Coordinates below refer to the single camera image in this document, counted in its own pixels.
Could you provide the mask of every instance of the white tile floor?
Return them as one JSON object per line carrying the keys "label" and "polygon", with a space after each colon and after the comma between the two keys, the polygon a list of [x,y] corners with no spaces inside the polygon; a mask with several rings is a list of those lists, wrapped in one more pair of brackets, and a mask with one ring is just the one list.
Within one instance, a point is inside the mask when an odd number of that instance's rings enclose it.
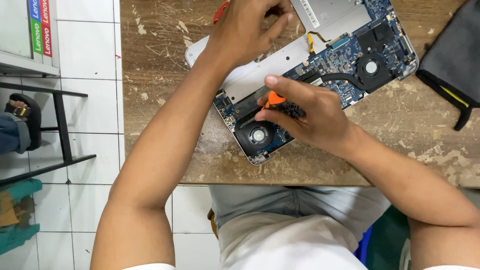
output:
{"label": "white tile floor", "polygon": [[[40,232],[0,255],[2,270],[87,270],[98,220],[111,184],[125,161],[120,46],[120,0],[57,1],[61,79],[0,76],[0,81],[87,93],[64,97],[74,157],[94,160],[38,176],[34,220]],[[15,91],[0,90],[0,104]],[[25,92],[42,108],[42,126],[56,126],[52,96]],[[58,133],[42,134],[42,147],[0,156],[2,178],[61,162]],[[179,186],[166,211],[179,270],[218,268],[218,241],[206,215],[206,186]]]}

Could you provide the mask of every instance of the blue circuit board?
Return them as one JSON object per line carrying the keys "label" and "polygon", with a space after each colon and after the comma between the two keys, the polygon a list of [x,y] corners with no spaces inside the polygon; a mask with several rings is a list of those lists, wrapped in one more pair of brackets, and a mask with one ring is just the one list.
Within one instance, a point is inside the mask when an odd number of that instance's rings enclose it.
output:
{"label": "blue circuit board", "polygon": [[[382,48],[382,52],[379,52],[377,49],[372,49],[372,51],[373,53],[377,53],[382,57],[389,70],[396,70],[396,72],[400,74],[399,76],[404,74],[409,68],[407,60],[415,59],[415,55],[413,50],[410,48],[410,53],[408,50],[406,50],[405,60],[398,59],[396,53],[399,51],[399,49],[403,50],[403,47],[406,46],[405,42],[407,42],[407,40],[405,37],[405,32],[401,28],[401,25],[396,18],[390,1],[364,0],[364,3],[367,7],[370,17],[372,18],[370,23],[353,33],[349,33],[347,36],[336,42],[333,46],[321,51],[320,53],[308,59],[306,62],[300,63],[291,70],[285,72],[282,76],[296,80],[314,68],[317,68],[321,75],[337,73],[355,75],[355,62],[359,59],[359,56],[362,55],[362,47],[357,39],[356,34],[365,31],[365,29],[371,27],[372,24],[378,24],[380,22],[388,23],[393,30],[394,39],[391,43],[386,45],[385,48]],[[331,91],[338,93],[343,109],[355,104],[368,95],[368,93],[365,91],[362,91],[355,87],[352,83],[349,83],[348,80],[323,81],[323,83],[319,86],[329,88]],[[214,105],[218,109],[220,115],[232,133],[235,133],[235,126],[238,120],[259,109],[259,106],[256,104],[256,100],[268,90],[269,89],[264,86],[236,104],[232,104],[229,101],[229,98],[222,89],[217,93],[217,96],[214,99]],[[304,112],[300,107],[291,102],[288,103],[288,101],[286,109],[283,111],[292,117],[304,115]],[[273,141],[264,148],[258,149],[256,151],[257,157],[270,154],[294,139],[288,134],[287,131],[278,125],[274,125],[274,130],[275,135]]]}

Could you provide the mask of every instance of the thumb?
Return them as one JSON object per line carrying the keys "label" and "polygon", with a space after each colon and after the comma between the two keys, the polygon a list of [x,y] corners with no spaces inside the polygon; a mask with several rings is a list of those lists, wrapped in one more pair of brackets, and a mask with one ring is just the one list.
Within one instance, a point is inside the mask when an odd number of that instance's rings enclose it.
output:
{"label": "thumb", "polygon": [[303,124],[278,110],[261,110],[255,115],[256,121],[270,121],[283,127],[294,138],[301,137]]}
{"label": "thumb", "polygon": [[268,46],[265,50],[270,49],[275,39],[285,30],[288,25],[288,22],[291,21],[293,18],[293,14],[286,13],[280,16],[268,30],[264,33],[264,39],[266,42],[266,46]]}

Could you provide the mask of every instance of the wooden table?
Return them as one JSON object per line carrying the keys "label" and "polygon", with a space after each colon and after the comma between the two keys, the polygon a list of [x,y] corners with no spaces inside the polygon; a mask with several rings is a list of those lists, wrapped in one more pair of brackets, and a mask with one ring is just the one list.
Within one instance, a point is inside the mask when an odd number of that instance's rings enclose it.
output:
{"label": "wooden table", "polygon": [[[188,71],[184,53],[208,35],[224,0],[123,0],[120,7],[126,152]],[[392,0],[417,54],[434,41],[463,0]],[[276,48],[304,33],[296,18]],[[377,90],[347,116],[449,182],[480,186],[480,110],[461,132],[459,111],[415,76]],[[183,184],[369,185],[341,159],[299,142],[251,165],[212,107]]]}

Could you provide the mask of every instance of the black sandal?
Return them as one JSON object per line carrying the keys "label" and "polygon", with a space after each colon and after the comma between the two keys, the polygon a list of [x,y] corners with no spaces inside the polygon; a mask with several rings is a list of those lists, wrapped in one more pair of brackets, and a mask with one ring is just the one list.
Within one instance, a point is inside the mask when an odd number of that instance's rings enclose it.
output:
{"label": "black sandal", "polygon": [[27,118],[25,123],[28,127],[31,143],[26,150],[32,151],[39,148],[42,141],[42,133],[40,131],[40,126],[42,124],[42,111],[40,106],[35,100],[24,94],[11,94],[10,99],[14,101],[21,101],[29,107],[26,109],[15,107],[10,103],[7,103],[5,112],[10,112],[16,116]]}

